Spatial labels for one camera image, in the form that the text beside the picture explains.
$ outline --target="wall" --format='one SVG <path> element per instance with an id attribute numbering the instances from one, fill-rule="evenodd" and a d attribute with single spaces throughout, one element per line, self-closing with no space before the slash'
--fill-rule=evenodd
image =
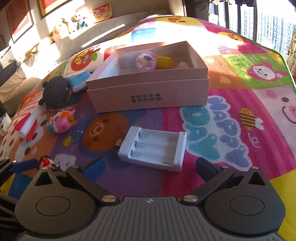
<path id="1" fill-rule="evenodd" d="M 34 26 L 29 29 L 15 44 L 11 40 L 11 34 L 6 16 L 6 9 L 0 11 L 0 34 L 4 41 L 12 47 L 12 52 L 18 60 L 23 54 L 35 44 L 47 37 L 61 18 L 72 16 L 74 11 L 83 6 L 93 9 L 104 4 L 111 3 L 113 16 L 123 16 L 136 12 L 150 12 L 152 9 L 165 9 L 169 12 L 168 0 L 72 0 L 44 18 L 41 18 L 38 0 L 29 0 Z"/>

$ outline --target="toy corn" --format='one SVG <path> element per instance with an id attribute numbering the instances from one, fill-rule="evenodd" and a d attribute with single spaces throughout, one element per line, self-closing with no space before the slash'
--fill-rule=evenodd
<path id="1" fill-rule="evenodd" d="M 172 58 L 167 56 L 158 56 L 157 59 L 157 67 L 162 69 L 171 69 L 174 66 L 174 61 Z"/>

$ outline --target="poster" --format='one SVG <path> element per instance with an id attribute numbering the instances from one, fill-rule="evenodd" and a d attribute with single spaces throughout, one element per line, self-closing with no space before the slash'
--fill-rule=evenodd
<path id="1" fill-rule="evenodd" d="M 33 25 L 29 0 L 12 0 L 6 7 L 7 19 L 13 43 Z"/>
<path id="2" fill-rule="evenodd" d="M 42 17 L 71 0 L 38 0 Z"/>
<path id="3" fill-rule="evenodd" d="M 111 4 L 106 4 L 92 10 L 95 22 L 101 22 L 113 18 Z"/>

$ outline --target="black plush toy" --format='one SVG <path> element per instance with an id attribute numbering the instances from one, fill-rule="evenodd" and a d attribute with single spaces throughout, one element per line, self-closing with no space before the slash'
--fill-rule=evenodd
<path id="1" fill-rule="evenodd" d="M 42 86 L 43 98 L 39 104 L 45 103 L 48 109 L 59 110 L 65 107 L 69 96 L 70 84 L 66 78 L 55 76 L 49 81 L 45 81 Z"/>

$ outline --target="colorful play mat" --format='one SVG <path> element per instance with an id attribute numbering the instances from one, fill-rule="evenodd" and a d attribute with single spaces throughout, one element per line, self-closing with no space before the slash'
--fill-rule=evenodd
<path id="1" fill-rule="evenodd" d="M 230 165 L 240 171 L 260 167 L 286 207 L 279 234 L 296 237 L 296 96 L 295 84 L 283 58 L 226 28 L 187 17 L 159 17 L 140 22 L 120 37 L 93 46 L 50 73 L 64 77 L 82 70 L 93 72 L 115 49 L 152 42 L 187 40 L 209 68 L 207 106 L 131 110 L 97 114 L 87 92 L 72 94 L 76 109 L 73 127 L 62 135 L 49 135 L 45 124 L 55 112 L 44 111 L 33 140 L 21 139 L 14 124 L 31 112 L 42 96 L 39 84 L 22 101 L 3 139 L 0 156 L 18 162 L 47 154 L 63 170 L 97 157 L 92 178 L 123 196 L 177 196 L 204 181 L 196 173 L 197 157 Z M 143 94 L 137 93 L 139 101 Z M 157 101 L 156 93 L 149 93 Z M 169 172 L 120 161 L 116 142 L 130 126 L 164 131 L 186 131 L 182 172 Z M 19 198 L 37 169 L 13 175 L 2 193 Z"/>

